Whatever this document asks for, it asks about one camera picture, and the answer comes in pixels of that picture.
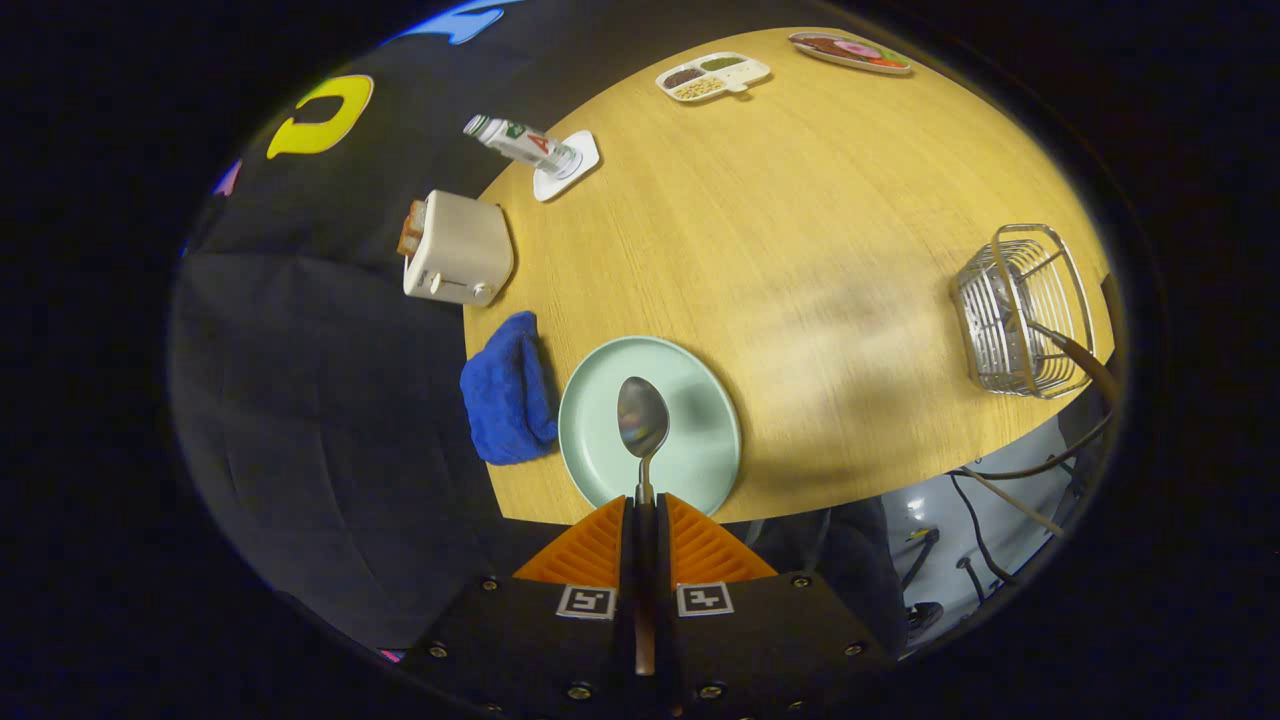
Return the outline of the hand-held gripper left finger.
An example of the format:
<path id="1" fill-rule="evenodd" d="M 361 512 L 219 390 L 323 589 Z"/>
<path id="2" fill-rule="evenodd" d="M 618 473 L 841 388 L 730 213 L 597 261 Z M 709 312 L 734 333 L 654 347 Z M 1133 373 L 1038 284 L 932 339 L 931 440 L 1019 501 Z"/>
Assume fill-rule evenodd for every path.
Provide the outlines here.
<path id="1" fill-rule="evenodd" d="M 626 717 L 634 688 L 634 501 L 620 496 L 511 575 L 466 582 L 401 671 L 484 719 Z"/>

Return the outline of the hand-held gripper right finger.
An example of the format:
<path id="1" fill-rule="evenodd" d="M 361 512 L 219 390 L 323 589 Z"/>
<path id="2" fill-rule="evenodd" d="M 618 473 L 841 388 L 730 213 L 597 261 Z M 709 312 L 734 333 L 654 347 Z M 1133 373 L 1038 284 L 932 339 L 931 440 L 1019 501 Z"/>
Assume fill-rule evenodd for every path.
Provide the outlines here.
<path id="1" fill-rule="evenodd" d="M 655 498 L 655 676 L 684 719 L 818 719 L 891 657 L 813 570 L 776 571 L 681 498 Z"/>

